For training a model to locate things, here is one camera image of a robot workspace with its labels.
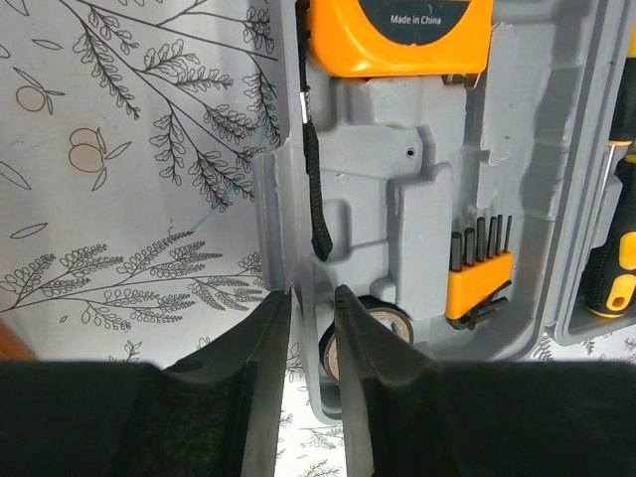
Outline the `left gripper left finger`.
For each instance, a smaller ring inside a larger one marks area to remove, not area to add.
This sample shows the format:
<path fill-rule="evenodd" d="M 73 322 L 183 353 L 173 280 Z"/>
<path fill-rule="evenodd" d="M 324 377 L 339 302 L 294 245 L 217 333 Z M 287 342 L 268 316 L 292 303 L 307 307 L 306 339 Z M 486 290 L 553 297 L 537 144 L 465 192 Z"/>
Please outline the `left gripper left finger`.
<path fill-rule="evenodd" d="M 270 476 L 291 297 L 174 365 L 3 362 L 5 476 Z"/>

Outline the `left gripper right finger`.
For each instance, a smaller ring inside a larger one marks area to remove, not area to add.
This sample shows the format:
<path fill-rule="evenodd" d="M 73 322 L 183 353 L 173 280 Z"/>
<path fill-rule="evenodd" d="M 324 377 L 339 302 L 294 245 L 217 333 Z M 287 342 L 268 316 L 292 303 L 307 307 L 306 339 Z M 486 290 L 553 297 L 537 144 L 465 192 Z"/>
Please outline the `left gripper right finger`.
<path fill-rule="evenodd" d="M 335 291 L 351 476 L 631 476 L 635 368 L 440 362 Z"/>

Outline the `orange tape measure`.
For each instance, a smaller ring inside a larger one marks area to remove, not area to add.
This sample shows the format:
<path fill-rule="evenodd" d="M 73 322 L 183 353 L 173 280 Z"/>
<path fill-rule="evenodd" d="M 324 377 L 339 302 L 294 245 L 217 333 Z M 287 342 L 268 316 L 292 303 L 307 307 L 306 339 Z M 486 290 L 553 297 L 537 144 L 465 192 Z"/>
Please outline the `orange tape measure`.
<path fill-rule="evenodd" d="M 480 76 L 486 69 L 491 1 L 298 1 L 294 5 L 302 145 L 311 244 L 325 261 L 333 242 L 324 217 L 319 140 L 307 63 L 344 79 Z"/>

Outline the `small black tape roll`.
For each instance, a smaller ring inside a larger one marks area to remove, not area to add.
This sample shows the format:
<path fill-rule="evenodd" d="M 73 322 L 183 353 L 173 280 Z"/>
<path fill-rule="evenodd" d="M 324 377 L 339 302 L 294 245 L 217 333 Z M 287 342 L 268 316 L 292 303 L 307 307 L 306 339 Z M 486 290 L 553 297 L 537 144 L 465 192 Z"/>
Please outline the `small black tape roll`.
<path fill-rule="evenodd" d="M 413 328 L 411 320 L 406 313 L 395 305 L 372 295 L 359 296 L 358 299 L 372 317 L 410 345 L 413 344 Z M 332 322 L 322 335 L 319 342 L 319 354 L 327 377 L 332 382 L 338 383 L 339 366 L 335 322 Z"/>

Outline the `grey plastic tool case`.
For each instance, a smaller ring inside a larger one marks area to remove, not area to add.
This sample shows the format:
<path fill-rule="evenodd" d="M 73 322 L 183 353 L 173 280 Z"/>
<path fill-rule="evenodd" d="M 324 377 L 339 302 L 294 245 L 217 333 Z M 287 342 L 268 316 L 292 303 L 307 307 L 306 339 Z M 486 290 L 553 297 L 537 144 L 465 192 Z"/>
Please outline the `grey plastic tool case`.
<path fill-rule="evenodd" d="M 322 348 L 348 286 L 441 361 L 539 358 L 633 329 L 600 318 L 581 278 L 608 236 L 621 148 L 608 136 L 633 32 L 631 1 L 498 1 L 475 87 L 439 77 L 337 79 L 298 56 L 297 5 L 273 3 L 283 143 L 254 164 L 264 282 L 291 290 L 316 417 L 341 417 Z M 503 223 L 513 256 L 485 321 L 445 315 L 451 235 Z"/>

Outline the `screwdriver bit set holder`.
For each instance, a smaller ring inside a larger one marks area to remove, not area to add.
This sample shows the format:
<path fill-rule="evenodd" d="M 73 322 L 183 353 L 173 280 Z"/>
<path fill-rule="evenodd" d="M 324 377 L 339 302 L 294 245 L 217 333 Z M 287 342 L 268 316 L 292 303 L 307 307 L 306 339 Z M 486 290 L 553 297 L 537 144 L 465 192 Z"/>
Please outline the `screwdriver bit set holder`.
<path fill-rule="evenodd" d="M 479 217 L 451 233 L 445 318 L 458 331 L 473 330 L 508 303 L 499 294 L 512 285 L 513 218 Z"/>

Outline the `small yellow black screwdriver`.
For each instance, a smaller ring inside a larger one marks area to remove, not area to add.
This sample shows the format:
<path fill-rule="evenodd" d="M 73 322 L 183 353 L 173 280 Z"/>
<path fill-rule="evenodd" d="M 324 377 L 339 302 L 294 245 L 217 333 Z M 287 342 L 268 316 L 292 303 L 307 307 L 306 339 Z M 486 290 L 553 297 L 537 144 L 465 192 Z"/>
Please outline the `small yellow black screwdriver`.
<path fill-rule="evenodd" d="M 585 306 L 597 316 L 617 318 L 635 296 L 635 153 L 618 162 L 622 191 L 605 244 L 590 256 Z"/>

